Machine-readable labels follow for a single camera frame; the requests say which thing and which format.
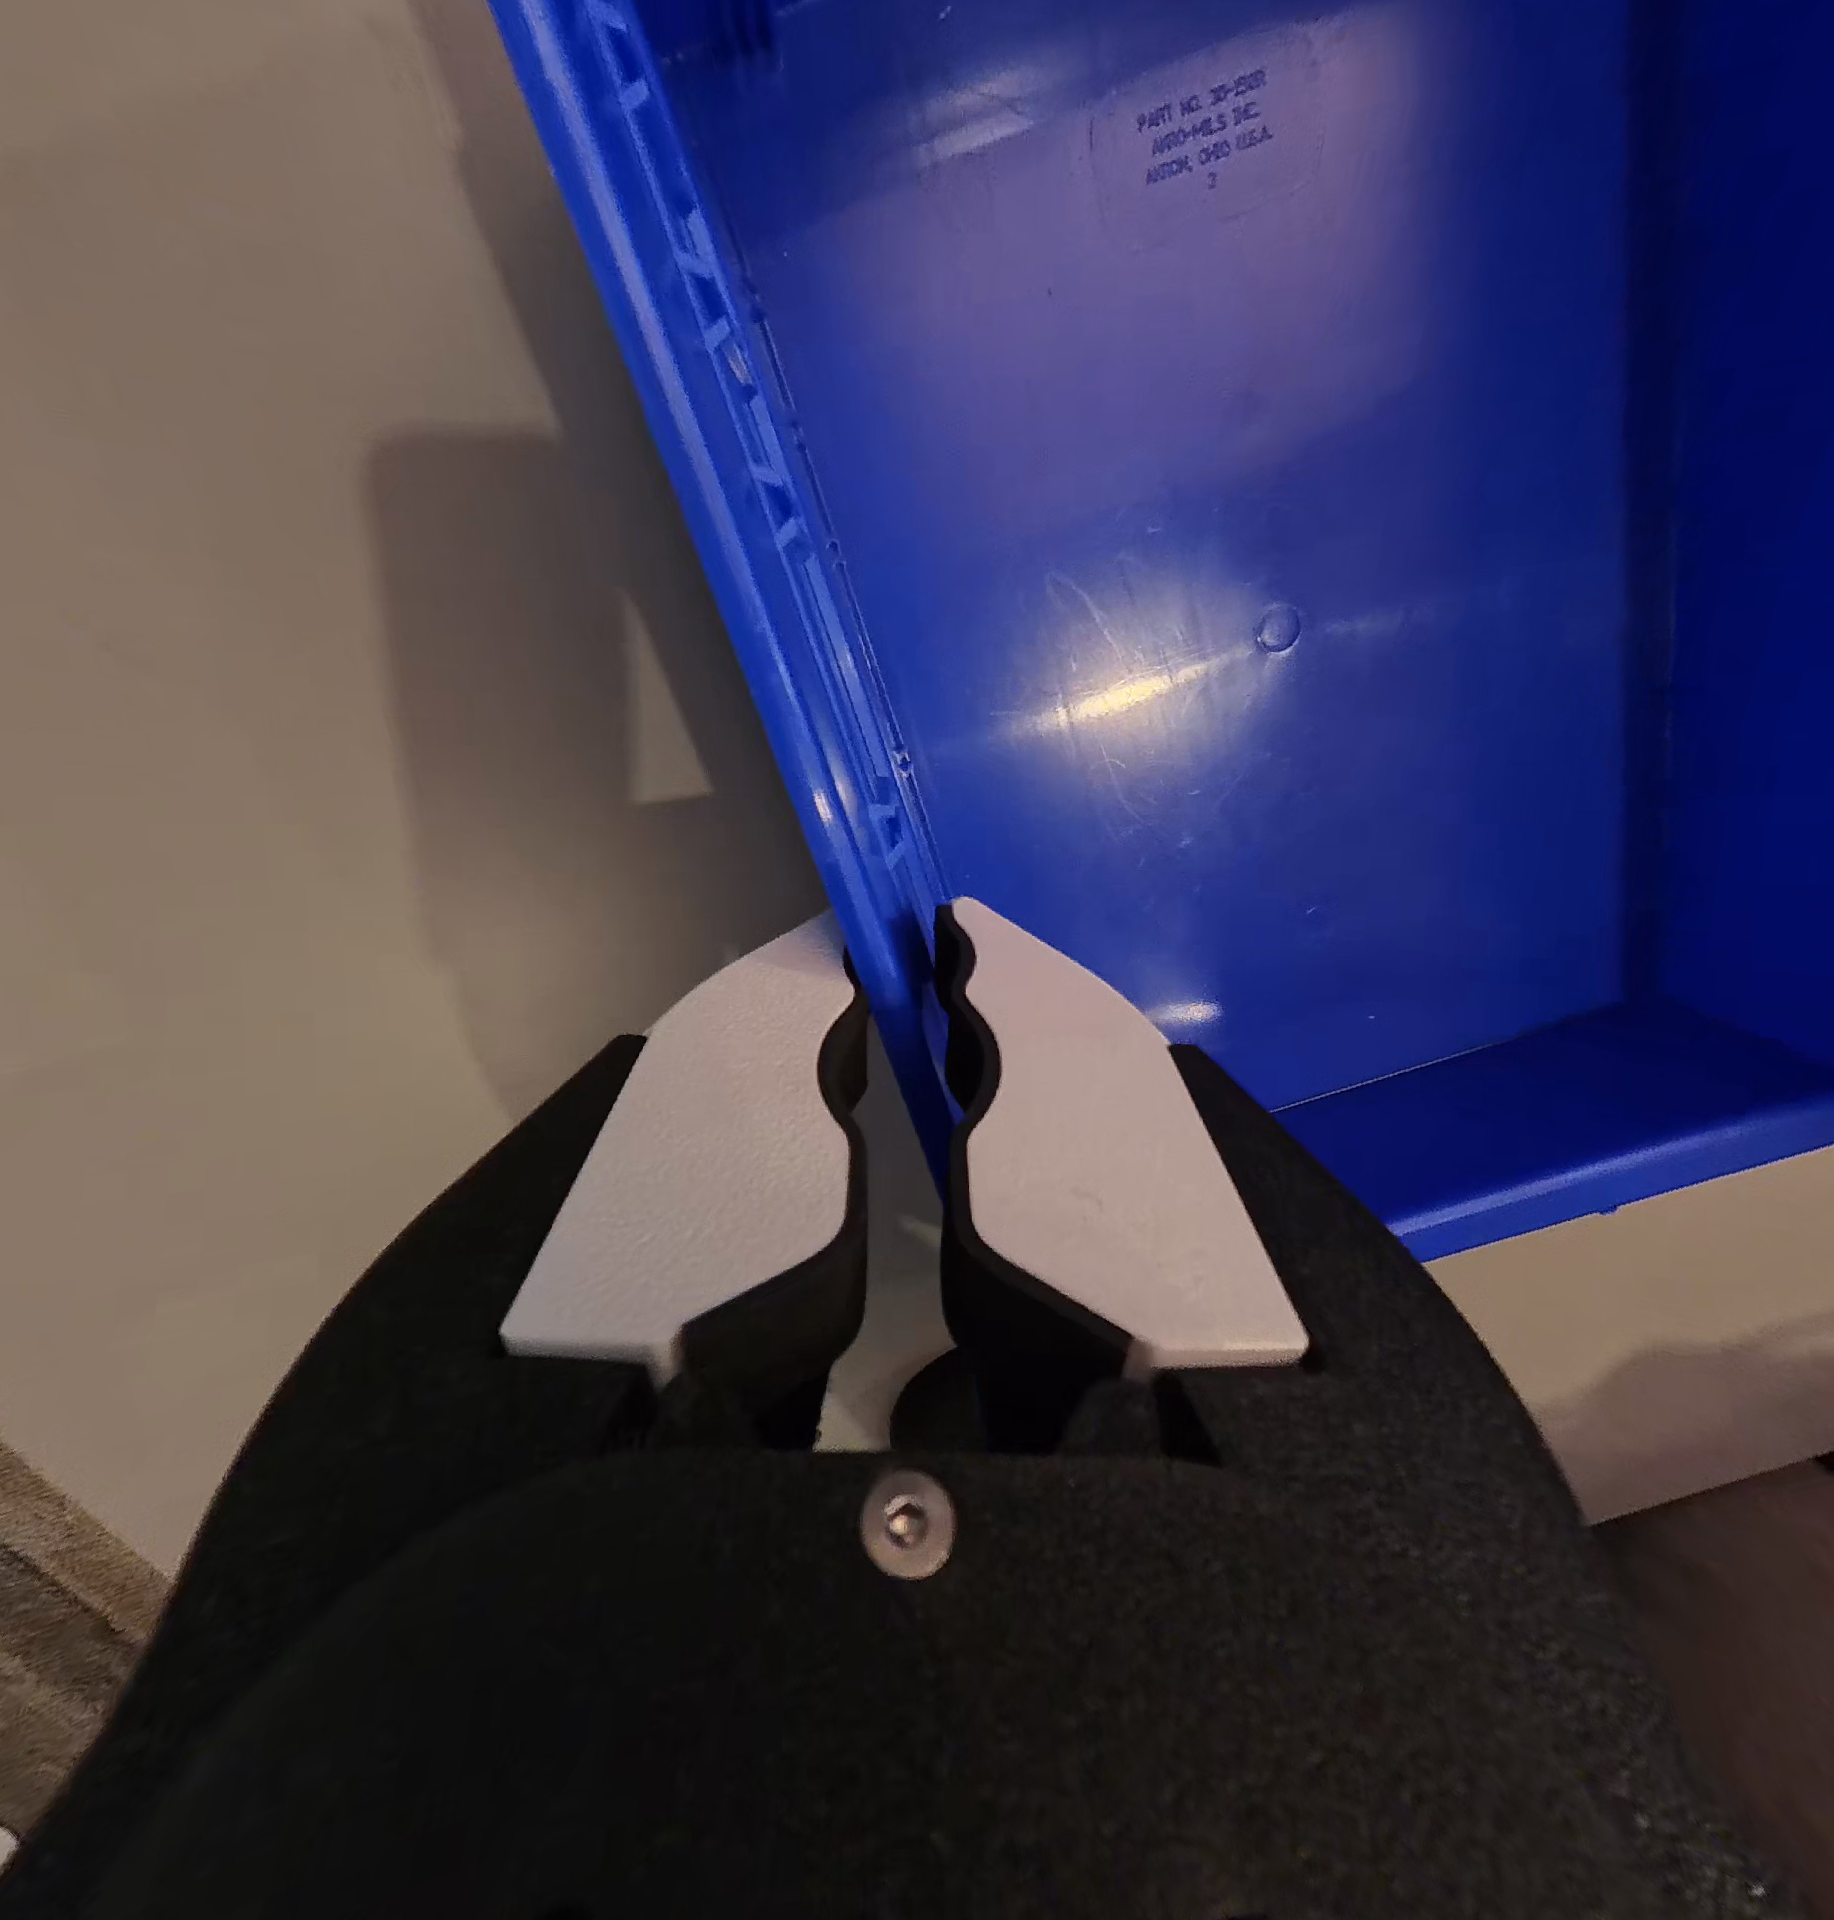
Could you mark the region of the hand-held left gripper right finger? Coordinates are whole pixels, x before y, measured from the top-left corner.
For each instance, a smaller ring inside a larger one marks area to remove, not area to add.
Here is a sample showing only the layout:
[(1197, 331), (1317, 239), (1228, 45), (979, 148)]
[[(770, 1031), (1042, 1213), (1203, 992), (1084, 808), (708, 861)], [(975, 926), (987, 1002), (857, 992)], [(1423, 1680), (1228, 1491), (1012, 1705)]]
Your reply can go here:
[(1131, 1380), (1300, 1362), (1308, 1328), (1161, 1028), (979, 900), (939, 909), (934, 938), (960, 1346)]

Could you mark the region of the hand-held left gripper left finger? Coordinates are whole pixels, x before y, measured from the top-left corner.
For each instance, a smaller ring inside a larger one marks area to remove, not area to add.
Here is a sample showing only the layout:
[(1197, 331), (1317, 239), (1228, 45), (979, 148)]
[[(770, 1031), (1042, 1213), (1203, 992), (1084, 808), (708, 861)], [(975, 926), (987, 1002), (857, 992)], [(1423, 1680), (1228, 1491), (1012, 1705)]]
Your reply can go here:
[(864, 1315), (871, 1024), (833, 915), (661, 1015), (501, 1322), (506, 1350), (833, 1364)]

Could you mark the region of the blue plastic bin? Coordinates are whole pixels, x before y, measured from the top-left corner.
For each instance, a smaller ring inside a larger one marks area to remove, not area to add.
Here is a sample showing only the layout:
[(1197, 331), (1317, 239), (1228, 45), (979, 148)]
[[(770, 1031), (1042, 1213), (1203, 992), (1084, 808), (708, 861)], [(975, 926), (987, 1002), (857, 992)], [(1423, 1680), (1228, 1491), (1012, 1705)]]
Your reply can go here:
[(492, 10), (939, 1180), (955, 898), (1428, 1259), (1834, 1146), (1834, 2)]

